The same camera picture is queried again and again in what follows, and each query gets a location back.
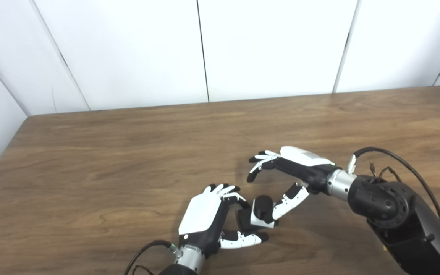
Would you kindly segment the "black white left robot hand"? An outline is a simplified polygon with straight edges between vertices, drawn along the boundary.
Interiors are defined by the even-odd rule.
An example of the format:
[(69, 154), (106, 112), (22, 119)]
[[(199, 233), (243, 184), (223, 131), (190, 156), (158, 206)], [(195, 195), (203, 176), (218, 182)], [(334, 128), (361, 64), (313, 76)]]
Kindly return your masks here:
[(250, 207), (239, 191), (239, 186), (211, 184), (194, 196), (178, 228), (179, 245), (195, 247), (208, 259), (220, 249), (240, 249), (269, 240), (267, 233), (223, 228), (232, 205)]

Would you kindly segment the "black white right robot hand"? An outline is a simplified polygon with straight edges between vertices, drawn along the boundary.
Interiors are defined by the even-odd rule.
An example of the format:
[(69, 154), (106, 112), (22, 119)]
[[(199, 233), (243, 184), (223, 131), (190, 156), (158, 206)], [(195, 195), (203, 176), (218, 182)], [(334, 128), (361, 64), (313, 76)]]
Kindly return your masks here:
[(255, 164), (247, 177), (249, 183), (256, 179), (260, 171), (272, 169), (300, 180), (290, 186), (277, 202), (255, 199), (254, 206), (260, 210), (260, 216), (257, 219), (267, 225), (275, 223), (289, 211), (298, 207), (310, 194), (325, 193), (328, 177), (339, 169), (327, 158), (295, 146), (282, 146), (279, 153), (269, 150), (260, 151), (249, 158), (249, 162)]

